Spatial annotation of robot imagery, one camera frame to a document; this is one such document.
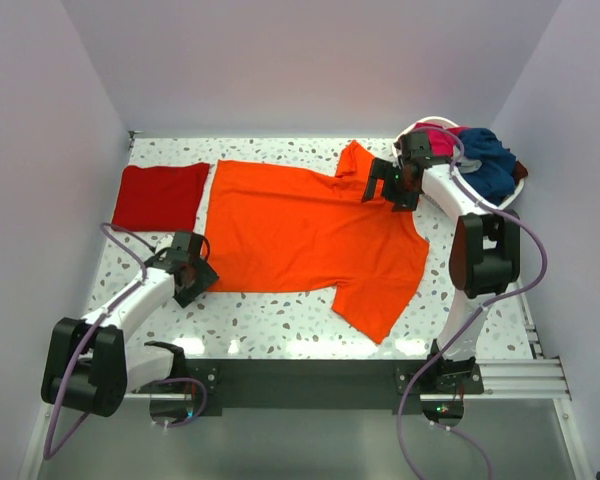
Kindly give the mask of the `orange t shirt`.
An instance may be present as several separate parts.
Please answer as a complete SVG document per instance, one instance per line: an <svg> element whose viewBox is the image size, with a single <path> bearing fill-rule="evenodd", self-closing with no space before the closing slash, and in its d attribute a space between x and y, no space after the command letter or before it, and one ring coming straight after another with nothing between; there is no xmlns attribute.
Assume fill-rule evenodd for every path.
<svg viewBox="0 0 600 480"><path fill-rule="evenodd" d="M362 199L374 156L357 141L334 175L223 160L215 169L205 236L216 292L336 290L332 309L381 343L416 294L428 242L409 212Z"/></svg>

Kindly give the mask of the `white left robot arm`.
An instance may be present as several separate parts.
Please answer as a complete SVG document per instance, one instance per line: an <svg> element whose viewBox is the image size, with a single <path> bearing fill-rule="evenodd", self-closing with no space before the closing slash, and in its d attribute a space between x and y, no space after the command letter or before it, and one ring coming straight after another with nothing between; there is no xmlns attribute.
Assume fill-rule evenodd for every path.
<svg viewBox="0 0 600 480"><path fill-rule="evenodd" d="M170 246L142 262L132 282L99 309L56 323L42 400L109 417L126 393L146 385L180 390L188 375L181 347L159 341L140 347L127 343L155 310L171 300L185 308L219 280L208 262L210 253L206 237L178 231Z"/></svg>

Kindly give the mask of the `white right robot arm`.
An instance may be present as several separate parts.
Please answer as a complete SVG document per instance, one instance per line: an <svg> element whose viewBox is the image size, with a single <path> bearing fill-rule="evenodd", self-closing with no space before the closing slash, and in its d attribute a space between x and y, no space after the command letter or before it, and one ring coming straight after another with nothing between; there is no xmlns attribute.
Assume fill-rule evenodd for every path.
<svg viewBox="0 0 600 480"><path fill-rule="evenodd" d="M454 142L457 152L452 156L433 153L428 136L433 130L433 126L416 128L398 137L394 161L374 158L362 200L372 200L376 184L381 183L381 196L395 211L415 210L419 197L425 195L455 223L448 260L455 293L436 339L442 358L425 369L428 386L446 393L461 380L455 362L476 355L488 302L504 294L519 277L520 227L516 215L496 209L464 180L458 163L465 147L457 135L436 128Z"/></svg>

